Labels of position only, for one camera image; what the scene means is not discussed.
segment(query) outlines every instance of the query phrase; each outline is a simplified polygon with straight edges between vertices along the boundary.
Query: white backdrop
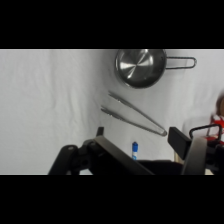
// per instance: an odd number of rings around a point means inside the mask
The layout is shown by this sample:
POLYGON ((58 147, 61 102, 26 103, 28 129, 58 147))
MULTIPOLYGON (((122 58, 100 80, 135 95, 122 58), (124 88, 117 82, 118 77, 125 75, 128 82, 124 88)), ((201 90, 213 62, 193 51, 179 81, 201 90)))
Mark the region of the white backdrop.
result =
MULTIPOLYGON (((100 112, 103 105, 135 122, 146 121, 107 96, 126 99, 166 130, 208 124, 224 94, 224 50, 176 49, 169 56, 193 56, 193 70, 166 71, 155 86, 132 90, 114 75, 118 49, 0 50, 0 174, 47 174, 60 149, 81 146, 99 126, 105 136, 139 159, 173 160, 162 138, 100 112)), ((168 66, 191 61, 170 61, 168 66)))

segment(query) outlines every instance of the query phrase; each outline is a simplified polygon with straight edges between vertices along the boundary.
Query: pan handle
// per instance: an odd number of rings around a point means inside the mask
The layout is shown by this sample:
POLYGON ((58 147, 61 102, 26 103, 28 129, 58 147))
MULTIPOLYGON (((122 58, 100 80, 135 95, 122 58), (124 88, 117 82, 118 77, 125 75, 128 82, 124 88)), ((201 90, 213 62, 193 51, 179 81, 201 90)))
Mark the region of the pan handle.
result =
POLYGON ((169 69, 191 69, 194 68, 197 65, 197 59, 196 58, 192 58, 192 57, 167 57, 167 59, 190 59, 194 61, 194 65, 193 66, 189 66, 189 67, 176 67, 176 68, 166 68, 167 70, 169 69))

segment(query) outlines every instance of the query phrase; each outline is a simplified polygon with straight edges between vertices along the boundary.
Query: metal tongs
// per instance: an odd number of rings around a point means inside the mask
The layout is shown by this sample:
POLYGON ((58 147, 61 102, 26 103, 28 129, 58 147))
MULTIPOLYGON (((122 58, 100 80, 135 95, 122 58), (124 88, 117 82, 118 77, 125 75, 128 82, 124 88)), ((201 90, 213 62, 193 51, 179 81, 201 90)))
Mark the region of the metal tongs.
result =
POLYGON ((112 97, 113 99, 115 99, 116 101, 118 101, 119 103, 122 103, 123 105, 125 105, 125 106, 131 108, 132 110, 138 112, 139 114, 141 114, 143 117, 145 117, 147 120, 149 120, 154 126, 156 126, 160 131, 157 132, 157 131, 154 131, 154 130, 152 130, 152 129, 143 127, 143 126, 141 126, 141 125, 135 124, 135 123, 133 123, 133 122, 131 122, 131 121, 128 121, 128 120, 124 119, 123 117, 119 116, 118 114, 115 114, 114 112, 111 112, 111 111, 107 110, 107 109, 104 108, 104 107, 101 107, 101 111, 102 111, 102 112, 106 113, 107 115, 109 115, 109 116, 111 116, 111 117, 113 117, 113 118, 115 118, 115 119, 118 119, 118 120, 123 121, 123 122, 125 122, 125 123, 127 123, 127 124, 130 124, 130 125, 133 125, 133 126, 135 126, 135 127, 141 128, 141 129, 143 129, 143 130, 145 130, 145 131, 148 131, 148 132, 151 132, 151 133, 154 133, 154 134, 163 136, 163 137, 167 136, 167 132, 166 132, 162 127, 160 127, 158 124, 156 124, 156 123, 155 123, 151 118, 149 118, 147 115, 145 115, 144 113, 142 113, 141 111, 139 111, 137 108, 135 108, 134 106, 132 106, 130 103, 126 102, 125 100, 121 99, 121 98, 118 97, 118 96, 115 96, 115 95, 112 94, 112 93, 109 93, 109 96, 112 97))

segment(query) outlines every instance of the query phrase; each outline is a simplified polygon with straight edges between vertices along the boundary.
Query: tongs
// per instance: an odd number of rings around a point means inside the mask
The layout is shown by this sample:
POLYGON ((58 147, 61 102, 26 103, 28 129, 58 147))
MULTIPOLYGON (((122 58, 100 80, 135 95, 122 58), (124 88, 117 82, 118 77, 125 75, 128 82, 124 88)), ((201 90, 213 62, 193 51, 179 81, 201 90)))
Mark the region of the tongs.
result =
POLYGON ((151 118, 149 118, 149 117, 146 116, 144 113, 142 113, 141 111, 139 111, 139 110, 138 110, 137 108, 135 108, 133 105, 131 105, 130 103, 128 103, 128 102, 126 102, 125 100, 121 99, 120 97, 115 96, 115 95, 112 94, 112 93, 109 93, 109 96, 112 97, 113 99, 115 99, 116 101, 118 101, 119 103, 122 103, 123 105, 125 105, 125 106, 131 108, 132 110, 136 111, 137 113, 141 114, 143 117, 145 117, 147 120, 149 120, 150 123, 152 123, 154 126, 156 126, 160 131, 157 132, 157 131, 154 131, 154 130, 152 130, 152 129, 143 127, 143 126, 141 126, 141 125, 139 125, 139 124, 135 124, 135 123, 133 123, 133 122, 131 122, 131 121, 126 120, 125 118, 121 117, 120 115, 118 115, 118 114, 116 114, 116 113, 114 113, 114 112, 109 111, 108 109, 106 109, 106 108, 104 108, 104 107, 101 107, 101 111, 102 111, 102 112, 106 113, 107 115, 109 115, 109 116, 111 116, 111 117, 113 117, 113 118, 115 118, 115 119, 118 119, 118 120, 123 121, 123 122, 125 122, 125 123, 127 123, 127 124, 130 124, 130 125, 133 125, 133 126, 135 126, 135 127, 137 127, 137 128, 143 129, 143 130, 145 130, 145 131, 148 131, 148 132, 151 132, 151 133, 154 133, 154 134, 163 136, 163 137, 167 136, 167 132, 166 132, 162 127, 160 127, 158 124, 156 124, 151 118))

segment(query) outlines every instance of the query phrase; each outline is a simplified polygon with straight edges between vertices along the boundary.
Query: metal pan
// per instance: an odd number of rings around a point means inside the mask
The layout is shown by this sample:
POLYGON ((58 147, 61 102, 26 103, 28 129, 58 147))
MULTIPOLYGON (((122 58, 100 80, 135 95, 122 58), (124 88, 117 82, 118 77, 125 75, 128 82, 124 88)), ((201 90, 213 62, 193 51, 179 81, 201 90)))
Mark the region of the metal pan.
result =
POLYGON ((135 89, 156 84, 166 69, 191 69, 197 65, 193 57, 167 57, 164 49, 121 49, 116 58, 120 80, 135 89), (167 68, 167 59, 191 59, 193 66, 167 68))

